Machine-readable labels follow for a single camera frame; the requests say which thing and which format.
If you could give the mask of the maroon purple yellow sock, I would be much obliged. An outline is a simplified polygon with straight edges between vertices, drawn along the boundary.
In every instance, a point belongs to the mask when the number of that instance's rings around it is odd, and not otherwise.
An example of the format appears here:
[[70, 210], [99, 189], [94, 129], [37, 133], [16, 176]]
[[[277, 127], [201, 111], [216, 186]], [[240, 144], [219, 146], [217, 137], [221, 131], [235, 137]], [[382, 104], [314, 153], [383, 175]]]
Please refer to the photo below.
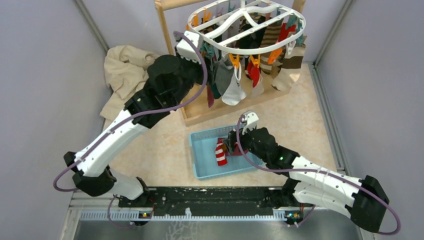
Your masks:
[[227, 151], [226, 152], [227, 156], [231, 156], [231, 157], [238, 157], [238, 156], [242, 156], [242, 152], [240, 151], [237, 143], [234, 144], [232, 151]]

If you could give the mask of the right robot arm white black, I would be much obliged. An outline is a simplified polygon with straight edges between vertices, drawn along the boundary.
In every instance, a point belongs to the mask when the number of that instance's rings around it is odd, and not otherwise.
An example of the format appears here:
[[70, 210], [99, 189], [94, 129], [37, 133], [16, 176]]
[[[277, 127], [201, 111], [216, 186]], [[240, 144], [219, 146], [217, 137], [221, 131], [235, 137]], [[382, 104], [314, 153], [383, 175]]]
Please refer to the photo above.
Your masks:
[[325, 207], [366, 231], [379, 232], [386, 213], [384, 205], [390, 201], [376, 178], [346, 176], [319, 166], [279, 145], [265, 127], [244, 134], [232, 130], [222, 142], [227, 153], [243, 149], [275, 174], [286, 176], [288, 188], [282, 191], [281, 199], [287, 206], [299, 202]]

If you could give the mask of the red white striped sock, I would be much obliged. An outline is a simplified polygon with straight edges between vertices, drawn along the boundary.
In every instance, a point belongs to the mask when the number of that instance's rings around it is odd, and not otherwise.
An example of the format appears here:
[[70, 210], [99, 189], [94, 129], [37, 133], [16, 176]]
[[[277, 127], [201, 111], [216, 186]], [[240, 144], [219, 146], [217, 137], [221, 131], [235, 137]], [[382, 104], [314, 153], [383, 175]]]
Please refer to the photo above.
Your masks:
[[215, 148], [215, 159], [218, 166], [224, 166], [228, 163], [227, 160], [227, 147], [223, 142], [222, 138], [217, 139], [216, 148]]

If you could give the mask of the maroon pink sock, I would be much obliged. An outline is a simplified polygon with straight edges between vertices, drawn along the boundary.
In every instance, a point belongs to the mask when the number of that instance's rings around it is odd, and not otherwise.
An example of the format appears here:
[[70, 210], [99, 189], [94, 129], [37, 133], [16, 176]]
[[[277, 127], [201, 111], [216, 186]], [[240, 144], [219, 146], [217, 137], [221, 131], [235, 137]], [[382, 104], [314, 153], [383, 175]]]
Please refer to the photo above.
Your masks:
[[207, 105], [208, 105], [208, 108], [211, 108], [214, 105], [215, 98], [214, 98], [214, 94], [210, 84], [207, 85], [206, 90], [207, 90]]

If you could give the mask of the dark teal sock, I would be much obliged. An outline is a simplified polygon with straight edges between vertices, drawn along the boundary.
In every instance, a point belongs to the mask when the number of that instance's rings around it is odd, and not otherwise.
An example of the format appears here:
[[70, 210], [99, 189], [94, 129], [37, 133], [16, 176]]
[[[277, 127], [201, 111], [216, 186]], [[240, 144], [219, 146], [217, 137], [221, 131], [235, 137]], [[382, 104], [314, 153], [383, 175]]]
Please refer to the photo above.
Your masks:
[[213, 98], [215, 100], [220, 99], [221, 98], [221, 94], [219, 93], [218, 87], [217, 87], [217, 82], [216, 82], [216, 75], [217, 75], [217, 70], [218, 70], [218, 66], [219, 66], [219, 62], [215, 61], [212, 65], [211, 65], [211, 71], [212, 71], [212, 85], [211, 85], [211, 91], [212, 91], [212, 95]]

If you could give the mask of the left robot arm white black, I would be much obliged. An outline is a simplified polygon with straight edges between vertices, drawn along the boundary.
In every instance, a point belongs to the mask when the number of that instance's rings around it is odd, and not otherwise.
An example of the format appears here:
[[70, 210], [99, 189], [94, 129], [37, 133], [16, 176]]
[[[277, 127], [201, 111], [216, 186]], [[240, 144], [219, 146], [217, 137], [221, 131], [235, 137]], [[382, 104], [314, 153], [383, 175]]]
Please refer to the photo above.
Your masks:
[[116, 119], [92, 143], [64, 158], [77, 190], [92, 197], [105, 193], [124, 196], [138, 207], [149, 203], [150, 193], [139, 177], [113, 170], [110, 162], [141, 134], [154, 127], [172, 111], [194, 101], [202, 92], [183, 101], [196, 83], [204, 88], [208, 79], [205, 60], [200, 53], [192, 59], [182, 54], [163, 55], [148, 67], [144, 87], [124, 105]]

